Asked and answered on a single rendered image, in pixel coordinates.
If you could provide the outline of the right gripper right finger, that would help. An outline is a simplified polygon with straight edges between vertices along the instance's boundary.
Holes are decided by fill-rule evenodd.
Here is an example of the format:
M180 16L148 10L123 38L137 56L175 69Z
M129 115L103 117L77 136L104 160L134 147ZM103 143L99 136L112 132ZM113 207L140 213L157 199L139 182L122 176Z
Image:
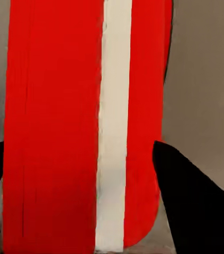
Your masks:
M175 147L154 141L153 163L177 254L224 254L224 191Z

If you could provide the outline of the radio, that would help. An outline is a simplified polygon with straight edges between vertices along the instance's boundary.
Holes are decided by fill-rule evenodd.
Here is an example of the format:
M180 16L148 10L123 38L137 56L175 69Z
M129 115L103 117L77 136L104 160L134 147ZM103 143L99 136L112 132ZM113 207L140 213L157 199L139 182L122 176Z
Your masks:
M2 254L107 254L155 223L174 0L11 0Z

